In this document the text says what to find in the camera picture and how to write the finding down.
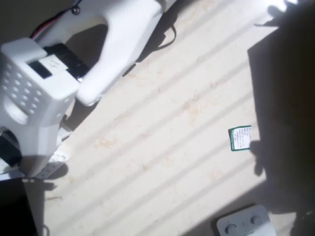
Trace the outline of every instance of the white surface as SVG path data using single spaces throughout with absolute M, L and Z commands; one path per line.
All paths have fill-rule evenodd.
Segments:
M 276 236 L 268 212 L 262 205 L 255 205 L 218 220 L 220 236 Z

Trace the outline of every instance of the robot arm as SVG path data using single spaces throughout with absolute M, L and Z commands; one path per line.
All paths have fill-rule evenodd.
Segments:
M 70 134 L 61 122 L 71 102 L 76 98 L 91 106 L 99 101 L 135 63 L 175 1 L 82 0 L 80 14 L 67 11 L 38 42 L 23 38 L 2 45 L 0 134 L 9 130 L 18 140 L 21 172 L 34 177 L 47 165 Z M 82 64 L 63 44 L 98 24 L 107 24 L 108 34 L 98 62 L 80 83 L 70 67 Z M 58 53 L 72 61 L 67 64 Z
M 98 24 L 108 25 L 100 58 L 83 78 L 76 95 L 85 106 L 91 106 L 135 63 L 163 12 L 174 2 L 84 0 L 79 15 L 65 13 L 38 43 L 42 47 L 66 43 L 78 32 Z

